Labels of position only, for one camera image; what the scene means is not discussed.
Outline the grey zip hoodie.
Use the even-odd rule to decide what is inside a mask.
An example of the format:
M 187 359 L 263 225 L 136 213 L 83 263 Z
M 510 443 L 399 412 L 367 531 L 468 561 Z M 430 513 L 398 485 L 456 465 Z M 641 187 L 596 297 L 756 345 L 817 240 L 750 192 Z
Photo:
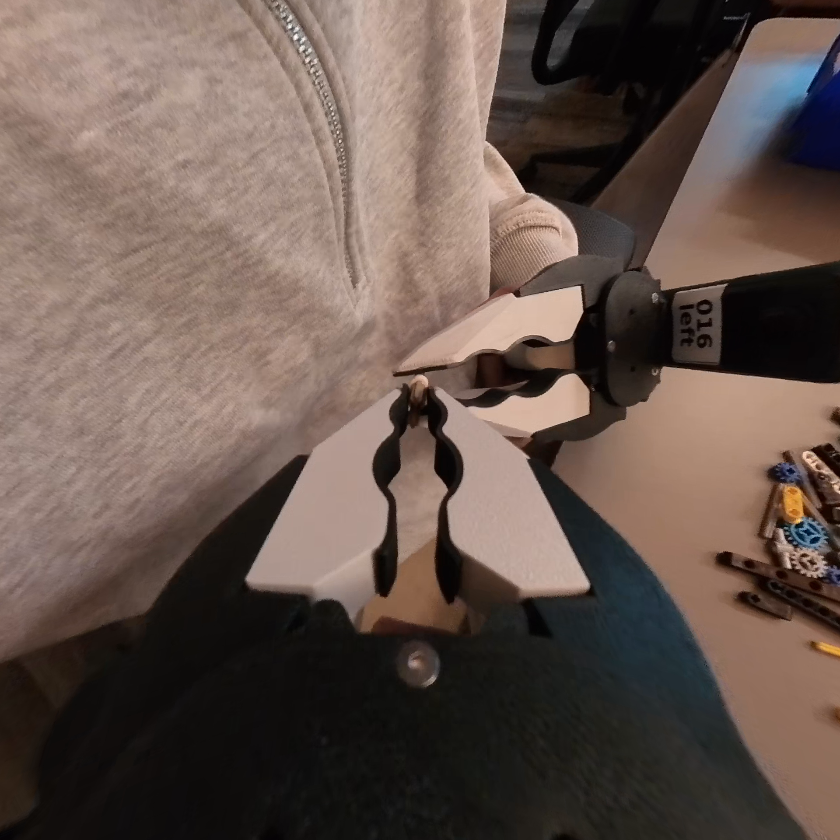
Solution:
M 490 294 L 504 2 L 2 2 L 2 658 Z

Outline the person's left hand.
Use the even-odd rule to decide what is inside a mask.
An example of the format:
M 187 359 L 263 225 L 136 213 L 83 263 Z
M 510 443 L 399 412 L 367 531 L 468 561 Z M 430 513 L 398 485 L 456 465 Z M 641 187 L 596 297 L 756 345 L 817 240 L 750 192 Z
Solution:
M 505 388 L 522 383 L 525 379 L 525 371 L 510 367 L 504 357 L 498 354 L 483 353 L 476 358 L 476 388 Z

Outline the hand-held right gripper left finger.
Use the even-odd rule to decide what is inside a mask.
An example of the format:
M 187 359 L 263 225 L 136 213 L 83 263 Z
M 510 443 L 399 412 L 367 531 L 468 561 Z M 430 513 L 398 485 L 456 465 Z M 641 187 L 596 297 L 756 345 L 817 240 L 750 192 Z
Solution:
M 335 601 L 352 623 L 396 580 L 396 500 L 410 391 L 400 387 L 312 450 L 248 571 L 255 592 Z

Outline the blue plastic bin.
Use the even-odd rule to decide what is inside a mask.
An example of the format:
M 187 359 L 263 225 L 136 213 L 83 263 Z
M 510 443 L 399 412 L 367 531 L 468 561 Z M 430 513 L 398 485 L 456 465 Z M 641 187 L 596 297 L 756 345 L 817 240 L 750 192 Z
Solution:
M 816 72 L 786 134 L 785 159 L 839 172 L 839 38 Z

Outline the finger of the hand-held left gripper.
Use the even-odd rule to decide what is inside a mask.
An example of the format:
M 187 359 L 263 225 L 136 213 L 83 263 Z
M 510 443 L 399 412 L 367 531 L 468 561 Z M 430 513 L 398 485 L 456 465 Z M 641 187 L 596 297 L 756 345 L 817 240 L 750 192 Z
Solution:
M 494 297 L 421 343 L 394 376 L 457 368 L 481 354 L 505 354 L 537 340 L 556 345 L 573 339 L 584 312 L 581 286 Z
M 587 417 L 591 391 L 576 373 L 536 373 L 510 385 L 462 391 L 455 399 L 508 438 L 531 438 Z

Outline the black office chair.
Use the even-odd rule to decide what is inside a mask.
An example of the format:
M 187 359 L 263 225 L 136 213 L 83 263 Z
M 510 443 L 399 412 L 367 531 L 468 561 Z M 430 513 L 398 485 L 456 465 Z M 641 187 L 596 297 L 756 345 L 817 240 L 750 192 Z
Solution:
M 594 1 L 559 58 L 554 40 L 581 2 L 547 2 L 532 52 L 532 75 L 548 87 L 587 79 L 609 96 L 622 85 L 680 87 L 728 49 L 760 2 Z

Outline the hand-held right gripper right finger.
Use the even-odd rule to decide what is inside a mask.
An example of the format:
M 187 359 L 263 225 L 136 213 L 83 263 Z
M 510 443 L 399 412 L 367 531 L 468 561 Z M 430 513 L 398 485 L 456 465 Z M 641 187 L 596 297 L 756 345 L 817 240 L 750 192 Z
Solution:
M 434 471 L 445 486 L 434 569 L 446 603 L 496 607 L 592 589 L 530 459 L 441 388 L 427 392 Z

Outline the pile of mixed lego pieces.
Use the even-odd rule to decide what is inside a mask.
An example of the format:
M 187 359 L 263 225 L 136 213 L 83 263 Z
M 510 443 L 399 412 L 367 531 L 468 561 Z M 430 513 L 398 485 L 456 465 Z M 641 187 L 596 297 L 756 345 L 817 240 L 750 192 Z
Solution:
M 838 438 L 782 452 L 757 531 L 763 559 L 720 552 L 717 563 L 752 585 L 737 603 L 777 621 L 806 617 L 839 634 Z

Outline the person's left forearm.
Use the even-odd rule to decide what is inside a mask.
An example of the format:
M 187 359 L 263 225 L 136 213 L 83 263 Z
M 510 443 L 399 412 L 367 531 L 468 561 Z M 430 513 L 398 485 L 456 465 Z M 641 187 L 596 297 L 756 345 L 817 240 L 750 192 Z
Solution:
M 579 255 L 571 220 L 541 197 L 522 193 L 490 204 L 490 293 L 516 290 Z

